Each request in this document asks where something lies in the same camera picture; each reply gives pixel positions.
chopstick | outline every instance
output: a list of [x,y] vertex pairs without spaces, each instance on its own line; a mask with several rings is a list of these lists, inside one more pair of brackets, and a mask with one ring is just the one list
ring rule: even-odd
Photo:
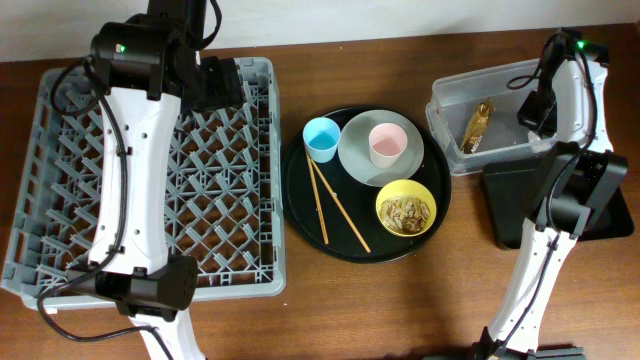
[[322,175],[322,171],[320,171],[320,169],[318,168],[318,165],[316,165],[316,162],[311,160],[311,159],[309,159],[309,160],[311,161],[311,165],[313,165],[313,168],[316,169],[316,171],[318,172],[318,175],[320,176],[320,180],[322,180],[322,182],[324,183],[324,186],[329,191],[329,194],[331,194],[331,197],[333,198],[333,201],[335,201],[336,205],[338,205],[338,209],[340,209],[340,211],[342,212],[342,216],[344,216],[344,218],[349,223],[349,226],[351,226],[351,230],[353,230],[353,232],[356,234],[356,236],[358,237],[358,240],[360,240],[360,243],[362,244],[364,249],[367,251],[367,253],[370,253],[371,250],[369,249],[369,245],[367,245],[367,242],[364,241],[364,239],[362,238],[362,235],[360,235],[360,232],[358,231],[356,226],[351,221],[351,218],[347,214],[347,211],[342,207],[342,204],[340,203],[340,200],[338,200],[338,194],[333,192],[333,189],[331,189],[331,186],[327,182],[327,179],[325,179],[324,175]]
[[313,186],[313,196],[316,198],[316,207],[318,208],[318,218],[320,219],[320,228],[322,228],[322,237],[324,238],[324,244],[329,245],[329,237],[327,236],[327,228],[324,225],[324,216],[322,215],[322,204],[320,203],[320,197],[318,196],[318,187],[316,185],[316,176],[313,174],[313,167],[311,167],[311,157],[309,157],[309,152],[307,149],[304,149],[305,153],[307,153],[307,165],[309,166],[309,175],[311,176],[311,185]]

plastic box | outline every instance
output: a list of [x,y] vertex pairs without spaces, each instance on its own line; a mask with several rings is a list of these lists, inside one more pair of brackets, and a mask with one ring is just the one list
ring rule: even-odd
[[[451,175],[460,176],[482,171],[492,162],[530,157],[547,151],[555,138],[529,142],[529,129],[518,123],[517,113],[529,92],[538,86],[509,90],[509,80],[530,75],[538,60],[529,60],[466,74],[450,76],[433,83],[431,102],[427,104],[427,122],[431,134],[444,152]],[[464,154],[460,143],[476,106],[491,98],[496,111],[491,114],[476,153]]]
[[[273,66],[236,59],[246,103],[180,116],[167,169],[165,230],[170,253],[199,266],[194,301],[279,294],[285,286],[280,188],[280,108]],[[102,117],[51,110],[49,91],[60,73],[42,76],[1,286],[35,308],[45,289],[66,281],[86,259],[99,214]],[[57,102],[71,110],[89,101],[78,72]],[[113,306],[91,296],[59,296],[47,309]]]

yellow bowl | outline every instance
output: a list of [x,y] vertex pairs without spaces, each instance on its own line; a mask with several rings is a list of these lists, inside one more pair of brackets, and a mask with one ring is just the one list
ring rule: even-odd
[[[420,232],[411,235],[403,234],[389,229],[384,225],[384,223],[382,223],[382,219],[380,219],[380,209],[382,208],[382,203],[387,199],[400,196],[415,196],[422,202],[427,204],[427,208],[429,209],[431,216],[429,216],[429,220],[427,220],[427,223],[425,224],[424,228],[420,230]],[[436,209],[436,200],[433,198],[433,195],[431,195],[431,192],[426,187],[424,187],[424,185],[413,180],[392,181],[385,185],[382,190],[380,190],[380,192],[378,193],[378,197],[376,198],[376,215],[378,215],[378,220],[380,220],[380,223],[382,224],[382,226],[384,226],[385,229],[387,229],[387,231],[396,236],[411,237],[424,234],[427,230],[429,230],[436,219]]]

brown tabletop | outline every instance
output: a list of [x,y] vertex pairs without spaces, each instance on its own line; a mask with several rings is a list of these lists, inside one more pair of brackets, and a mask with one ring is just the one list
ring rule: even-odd
[[[640,38],[633,25],[584,28],[610,46],[607,129],[629,160],[622,184],[640,224]],[[305,121],[337,107],[392,107],[426,125],[438,79],[537,58],[553,30],[441,35],[319,45],[229,49],[221,57],[265,56],[280,86],[283,151]],[[0,64],[0,250],[4,254],[29,140],[40,76],[70,61]],[[191,318],[209,359],[383,358],[469,346],[498,311],[517,251],[498,249],[480,177],[453,179],[449,213],[415,254],[378,265],[331,258],[285,227],[287,286],[276,297],[194,303]],[[37,312],[0,291],[0,358],[141,359],[139,335],[77,344]],[[114,308],[62,311],[67,329],[93,335],[129,325]],[[540,344],[573,344],[591,359],[640,355],[640,235],[579,243],[562,268]]]

gray plate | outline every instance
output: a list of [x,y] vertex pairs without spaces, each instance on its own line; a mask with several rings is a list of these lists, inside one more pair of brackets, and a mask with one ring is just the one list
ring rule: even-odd
[[[373,165],[369,159],[369,133],[382,123],[401,126],[409,141],[398,161],[387,169]],[[342,129],[338,156],[354,179],[365,185],[383,187],[391,181],[407,179],[418,170],[424,156],[424,144],[420,131],[409,119],[393,111],[372,110],[355,116]]]

